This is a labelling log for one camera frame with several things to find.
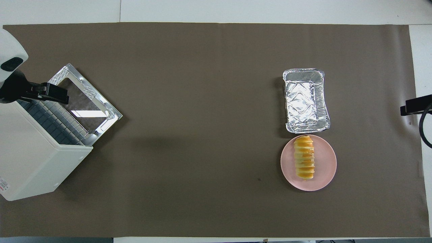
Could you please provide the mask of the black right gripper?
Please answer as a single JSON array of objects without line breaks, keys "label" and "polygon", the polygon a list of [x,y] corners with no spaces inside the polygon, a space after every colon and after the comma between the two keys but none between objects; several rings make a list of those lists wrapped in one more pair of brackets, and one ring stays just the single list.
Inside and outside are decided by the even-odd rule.
[{"label": "black right gripper", "polygon": [[405,105],[401,106],[401,116],[418,115],[423,113],[432,103],[432,95],[422,96],[421,99],[410,99],[405,101]]}]

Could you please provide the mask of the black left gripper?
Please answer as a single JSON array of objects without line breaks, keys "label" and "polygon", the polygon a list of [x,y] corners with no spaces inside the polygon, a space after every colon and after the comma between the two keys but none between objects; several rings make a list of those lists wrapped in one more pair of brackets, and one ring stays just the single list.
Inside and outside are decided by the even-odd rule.
[{"label": "black left gripper", "polygon": [[28,101],[27,92],[30,91],[31,100],[54,101],[69,104],[68,90],[52,83],[30,84],[22,71],[15,70],[0,88],[0,103],[9,104],[17,100]]}]

